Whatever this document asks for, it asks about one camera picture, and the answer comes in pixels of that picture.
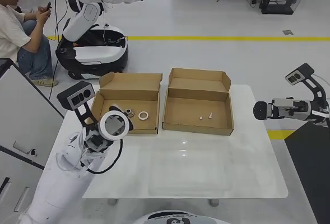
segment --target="open cardboard box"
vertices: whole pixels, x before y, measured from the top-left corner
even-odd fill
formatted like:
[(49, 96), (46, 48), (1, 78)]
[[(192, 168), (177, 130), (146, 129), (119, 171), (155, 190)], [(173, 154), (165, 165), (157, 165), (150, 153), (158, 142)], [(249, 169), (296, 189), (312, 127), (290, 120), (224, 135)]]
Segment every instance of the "open cardboard box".
[[(133, 109), (135, 115), (130, 120), (134, 130), (130, 134), (158, 134), (161, 80), (162, 74), (110, 72), (99, 79), (100, 90), (91, 111), (100, 120), (113, 104), (123, 111)], [(148, 112), (147, 120), (138, 118), (142, 111)]]
[(231, 80), (225, 72), (173, 68), (162, 128), (231, 135), (234, 122), (230, 87)]

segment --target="cabinet handle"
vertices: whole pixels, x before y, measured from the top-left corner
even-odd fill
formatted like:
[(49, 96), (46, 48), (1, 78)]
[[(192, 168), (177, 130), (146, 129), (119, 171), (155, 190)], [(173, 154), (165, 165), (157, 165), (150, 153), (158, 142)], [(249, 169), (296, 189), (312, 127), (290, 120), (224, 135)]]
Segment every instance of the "cabinet handle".
[(28, 191), (29, 191), (29, 187), (26, 186), (23, 190), (23, 193), (21, 194), (19, 200), (18, 200), (18, 203), (17, 205), (15, 206), (14, 208), (14, 211), (15, 212), (19, 212), (21, 206), (23, 205), (23, 202), (24, 202), (24, 199), (26, 198), (27, 194), (28, 194)]
[(7, 191), (10, 187), (10, 184), (11, 182), (10, 181), (10, 178), (5, 178), (4, 181), (3, 181), (3, 184), (1, 185), (1, 188), (0, 188), (0, 205), (5, 197), (5, 195), (7, 194)]

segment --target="white ring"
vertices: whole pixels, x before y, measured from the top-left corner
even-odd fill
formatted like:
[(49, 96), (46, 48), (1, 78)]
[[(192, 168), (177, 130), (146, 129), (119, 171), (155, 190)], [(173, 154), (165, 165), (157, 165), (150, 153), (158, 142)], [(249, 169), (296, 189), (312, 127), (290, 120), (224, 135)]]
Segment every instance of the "white ring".
[[(118, 136), (113, 136), (105, 128), (105, 122), (106, 122), (107, 118), (109, 118), (110, 116), (113, 116), (113, 115), (121, 117), (125, 122), (125, 130), (123, 131), (122, 134), (120, 134)], [(124, 138), (127, 135), (127, 133), (129, 132), (129, 128), (130, 128), (130, 123), (129, 123), (128, 118), (125, 116), (125, 114), (123, 114), (117, 110), (112, 110), (112, 111), (107, 112), (106, 114), (104, 114), (104, 116), (101, 118), (101, 120), (99, 122), (99, 131), (100, 131), (101, 136), (110, 141), (116, 141), (116, 140), (120, 140), (120, 139)]]
[(139, 118), (140, 120), (147, 120), (147, 118), (148, 118), (148, 112), (146, 112), (146, 111), (140, 112), (140, 113), (138, 114), (138, 118)]

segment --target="cabinet door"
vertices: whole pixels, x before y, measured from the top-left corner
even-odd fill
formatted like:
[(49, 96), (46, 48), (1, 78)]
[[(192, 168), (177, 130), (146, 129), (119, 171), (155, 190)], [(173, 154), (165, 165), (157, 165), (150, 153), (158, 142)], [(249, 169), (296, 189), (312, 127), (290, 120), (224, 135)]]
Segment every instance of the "cabinet door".
[[(43, 171), (0, 151), (0, 223), (31, 203)], [(13, 216), (7, 223), (16, 223)]]
[(1, 146), (45, 166), (62, 121), (62, 116), (15, 67), (1, 77)]

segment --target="man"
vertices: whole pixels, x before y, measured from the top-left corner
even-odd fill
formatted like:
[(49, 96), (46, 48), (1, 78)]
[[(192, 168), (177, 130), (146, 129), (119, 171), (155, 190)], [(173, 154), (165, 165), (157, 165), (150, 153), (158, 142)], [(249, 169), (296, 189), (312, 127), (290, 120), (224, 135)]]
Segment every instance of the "man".
[(0, 0), (0, 58), (12, 59), (24, 74), (30, 72), (35, 85), (56, 86), (49, 40), (43, 35), (50, 10), (18, 13), (10, 7), (17, 4), (18, 0)]

